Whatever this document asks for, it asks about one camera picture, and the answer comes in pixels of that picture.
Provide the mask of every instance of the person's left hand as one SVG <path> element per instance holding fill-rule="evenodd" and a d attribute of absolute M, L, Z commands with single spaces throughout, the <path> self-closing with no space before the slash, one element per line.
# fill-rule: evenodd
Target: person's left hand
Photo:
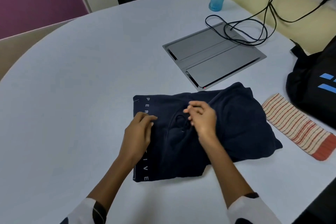
<path fill-rule="evenodd" d="M 129 161 L 132 167 L 139 162 L 151 142 L 151 128 L 153 126 L 151 121 L 156 119 L 156 116 L 150 116 L 143 112 L 138 112 L 135 115 L 125 129 L 119 158 Z"/>

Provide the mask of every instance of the blue logo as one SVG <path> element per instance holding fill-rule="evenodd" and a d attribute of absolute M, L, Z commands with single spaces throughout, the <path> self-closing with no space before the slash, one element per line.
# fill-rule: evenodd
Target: blue logo
<path fill-rule="evenodd" d="M 332 78 L 334 78 L 333 75 L 326 74 L 326 73 L 320 75 L 320 77 L 328 79 L 328 80 L 331 80 Z M 324 84 L 324 83 L 321 84 L 321 85 L 319 85 L 318 88 L 321 88 L 321 89 L 328 90 L 330 92 L 336 93 L 336 88 L 335 87 L 332 87 L 332 86 Z"/>

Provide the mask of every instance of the tabletop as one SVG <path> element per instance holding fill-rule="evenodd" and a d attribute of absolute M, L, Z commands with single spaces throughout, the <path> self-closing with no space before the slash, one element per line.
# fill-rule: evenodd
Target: tabletop
<path fill-rule="evenodd" d="M 196 92 L 162 45 L 206 28 L 209 1 L 137 0 L 88 14 L 15 63 L 0 82 L 1 222 L 61 222 L 116 158 L 134 95 Z M 230 0 L 216 14 L 250 16 Z M 241 28 L 260 32 L 255 24 Z M 293 46 L 275 32 L 258 46 L 266 59 L 210 90 L 241 82 L 261 104 L 275 93 L 287 97 Z M 272 129 L 283 149 L 236 167 L 280 221 L 291 223 L 336 177 L 336 154 L 319 162 Z M 131 173 L 107 217 L 113 224 L 228 222 L 212 168 L 199 178 L 142 183 Z"/>

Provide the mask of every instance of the backpack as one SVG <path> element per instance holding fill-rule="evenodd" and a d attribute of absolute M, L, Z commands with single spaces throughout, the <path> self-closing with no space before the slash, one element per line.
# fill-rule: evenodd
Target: backpack
<path fill-rule="evenodd" d="M 307 56 L 297 43 L 291 51 L 298 60 L 287 77 L 289 99 L 336 129 L 336 36 L 322 52 Z"/>

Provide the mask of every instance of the red and beige striped fabric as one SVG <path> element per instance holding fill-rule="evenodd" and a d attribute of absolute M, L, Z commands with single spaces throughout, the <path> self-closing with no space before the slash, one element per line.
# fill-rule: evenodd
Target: red and beige striped fabric
<path fill-rule="evenodd" d="M 317 160 L 326 160 L 336 148 L 334 134 L 318 126 L 279 93 L 268 98 L 262 107 L 273 126 Z"/>

